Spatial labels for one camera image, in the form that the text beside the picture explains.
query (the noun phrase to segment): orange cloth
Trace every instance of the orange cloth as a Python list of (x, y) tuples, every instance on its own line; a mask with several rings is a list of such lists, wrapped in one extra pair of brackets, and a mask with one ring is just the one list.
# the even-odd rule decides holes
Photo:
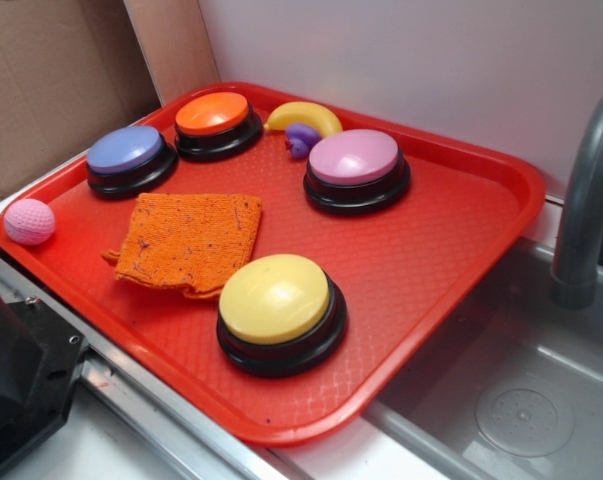
[(102, 256), (117, 280), (215, 299), (250, 260), (260, 218), (247, 195), (142, 193), (121, 252)]

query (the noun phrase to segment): sink basin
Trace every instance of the sink basin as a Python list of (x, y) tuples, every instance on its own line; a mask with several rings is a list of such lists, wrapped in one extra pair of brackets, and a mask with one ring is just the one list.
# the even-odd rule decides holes
[(603, 269), (595, 304), (568, 311), (551, 261), (520, 240), (367, 418), (451, 478), (603, 479)]

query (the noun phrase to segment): pink button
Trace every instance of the pink button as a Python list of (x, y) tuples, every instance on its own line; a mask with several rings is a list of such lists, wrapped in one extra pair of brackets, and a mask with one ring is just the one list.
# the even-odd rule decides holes
[(333, 185), (362, 185), (390, 173), (399, 159), (394, 139), (377, 130), (346, 130), (310, 151), (312, 172)]

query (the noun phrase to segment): faucet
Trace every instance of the faucet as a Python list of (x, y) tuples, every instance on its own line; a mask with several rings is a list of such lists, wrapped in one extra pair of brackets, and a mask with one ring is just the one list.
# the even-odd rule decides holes
[(550, 298), (571, 310), (594, 301), (603, 245), (603, 97), (577, 154), (551, 268)]

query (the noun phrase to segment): tray rim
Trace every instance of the tray rim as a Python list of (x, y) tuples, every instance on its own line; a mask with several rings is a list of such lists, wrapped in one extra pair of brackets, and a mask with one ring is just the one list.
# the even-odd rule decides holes
[[(197, 96), (217, 91), (238, 91), (239, 93), (244, 93), (246, 95), (258, 94), (267, 97), (269, 105), (266, 104), (264, 106), (263, 104), (260, 104), (259, 106), (268, 111), (271, 111), (279, 104), (287, 101), (313, 101), (304, 97), (246, 82), (218, 83), (192, 90), (140, 119), (135, 124), (156, 126), (157, 119), (166, 117), (168, 112), (173, 111), (176, 113), (176, 110), (178, 110), (180, 106)], [(519, 213), (516, 219), (508, 224), (507, 228), (501, 231), (499, 237), (484, 250), (480, 256), (476, 257), (471, 267), (457, 278), (445, 294), (438, 299), (438, 302), (430, 308), (410, 331), (405, 333), (404, 340), (400, 342), (398, 346), (392, 350), (390, 355), (385, 357), (383, 362), (377, 365), (372, 373), (353, 390), (352, 394), (346, 398), (345, 402), (320, 419), (303, 425), (295, 425), (292, 428), (269, 427), (255, 424), (249, 421), (247, 417), (237, 415), (237, 413), (228, 408), (228, 406), (218, 403), (218, 401), (213, 398), (211, 392), (208, 392), (203, 388), (197, 389), (197, 394), (205, 397), (201, 399), (197, 398), (197, 400), (200, 401), (195, 403), (186, 398), (187, 401), (211, 416), (222, 427), (230, 431), (230, 433), (233, 433), (244, 441), (257, 445), (297, 445), (311, 439), (323, 437), (334, 429), (352, 420), (363, 408), (365, 408), (383, 385), (385, 385), (391, 376), (398, 371), (403, 363), (405, 363), (410, 355), (413, 354), (427, 339), (429, 334), (445, 319), (447, 314), (454, 309), (465, 294), (478, 283), (483, 275), (485, 275), (499, 258), (501, 258), (501, 256), (516, 242), (528, 224), (536, 218), (545, 203), (545, 185), (539, 172), (530, 164), (519, 158), (484, 147), (471, 145), (459, 140), (446, 138), (438, 134), (348, 111), (323, 102), (320, 103), (326, 105), (333, 110), (337, 116), (342, 118), (344, 129), (365, 128), (366, 125), (369, 128), (370, 124), (374, 124), (374, 128), (376, 129), (384, 130), (390, 134), (394, 133), (396, 135), (401, 135), (401, 137), (408, 137), (410, 141), (413, 142), (411, 143), (412, 152), (414, 152), (415, 146), (416, 150), (419, 148), (435, 149), (442, 152), (442, 155), (437, 156), (436, 161), (414, 153), (409, 153), (409, 156), (420, 157), (423, 160), (444, 165), (454, 170), (474, 174), (503, 185), (516, 197), (519, 203)], [(157, 128), (162, 130), (166, 127), (157, 126)], [(443, 154), (451, 151), (454, 151), (456, 155), (449, 156)], [(478, 167), (475, 168), (475, 171), (472, 171), (472, 168), (468, 168), (476, 165), (476, 162), (470, 163), (470, 165), (464, 164), (463, 168), (461, 168), (460, 164), (462, 163), (463, 157), (472, 157), (475, 159), (483, 158), (489, 165), (494, 166), (494, 168), (488, 172), (485, 170), (478, 171)], [(84, 153), (67, 166), (60, 168), (53, 174), (43, 178), (40, 183), (25, 189), (14, 200), (21, 198), (36, 198), (46, 203), (54, 200), (61, 193), (85, 180), (85, 163), (86, 154)], [(117, 341), (115, 341), (115, 343), (128, 354), (140, 361), (146, 368), (149, 368), (148, 365), (158, 365), (162, 370), (161, 376), (154, 373), (152, 368), (149, 368), (149, 370), (171, 388), (174, 388), (174, 385), (178, 384), (178, 379), (182, 376), (178, 366), (173, 365), (169, 359), (163, 358), (161, 355), (157, 355), (151, 350), (145, 348), (139, 349), (139, 344), (146, 344), (147, 341), (117, 322), (110, 322), (108, 331), (103, 332), (103, 329), (97, 322), (89, 320), (90, 318), (95, 318), (95, 316), (102, 317), (106, 315), (106, 312), (102, 307), (93, 305), (89, 301), (85, 301), (81, 292), (76, 291), (77, 289), (74, 287), (69, 287), (68, 289), (62, 288), (61, 290), (63, 293), (59, 292), (57, 288), (64, 282), (55, 274), (54, 269), (39, 262), (36, 257), (32, 255), (30, 249), (17, 245), (7, 238), (3, 226), (3, 214), (6, 210), (7, 209), (4, 209), (0, 215), (0, 247), (33, 275), (48, 284), (48, 286), (54, 285), (51, 288), (57, 295), (79, 311), (87, 322), (98, 328), (102, 333), (105, 333), (106, 336), (111, 339), (116, 338)], [(210, 402), (216, 404), (216, 407), (212, 409), (213, 412), (210, 412)]]

